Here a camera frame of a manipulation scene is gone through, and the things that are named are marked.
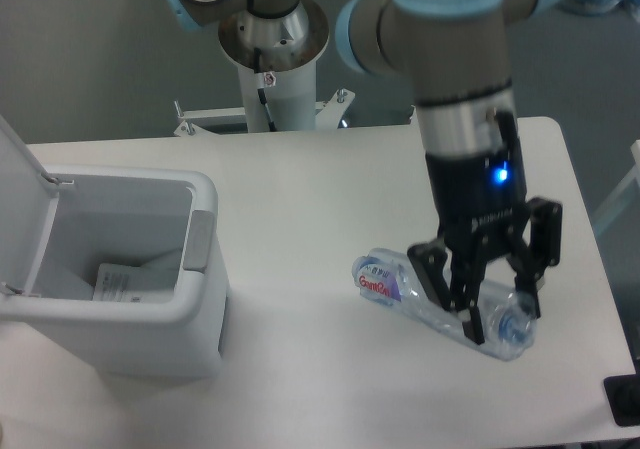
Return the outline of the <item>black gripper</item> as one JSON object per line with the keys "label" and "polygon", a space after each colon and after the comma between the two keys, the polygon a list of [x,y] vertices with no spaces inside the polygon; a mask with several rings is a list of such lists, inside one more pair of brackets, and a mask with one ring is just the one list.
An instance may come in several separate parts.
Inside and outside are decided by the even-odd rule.
{"label": "black gripper", "polygon": [[[507,258],[515,289],[533,300],[541,317],[539,288],[548,267],[560,262],[562,204],[540,197],[526,202],[521,146],[463,157],[427,153],[439,215],[438,237],[408,248],[407,256],[427,298],[462,321],[464,336],[485,343],[478,299],[486,266]],[[444,270],[451,252],[450,281]]]}

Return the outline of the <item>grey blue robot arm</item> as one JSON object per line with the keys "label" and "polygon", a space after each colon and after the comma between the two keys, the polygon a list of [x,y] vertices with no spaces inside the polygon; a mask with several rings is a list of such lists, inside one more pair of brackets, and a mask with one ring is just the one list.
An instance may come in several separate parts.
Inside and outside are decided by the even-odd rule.
{"label": "grey blue robot arm", "polygon": [[560,259],[562,207],[527,197],[506,28],[558,0],[351,0],[334,27],[311,0],[168,1],[187,27],[218,25],[223,50],[248,77],[252,132],[314,127],[313,83],[275,91],[329,40],[355,71],[405,76],[439,217],[436,238],[407,252],[425,296],[483,344],[481,286],[488,264],[504,259],[517,312],[539,317],[538,287]]}

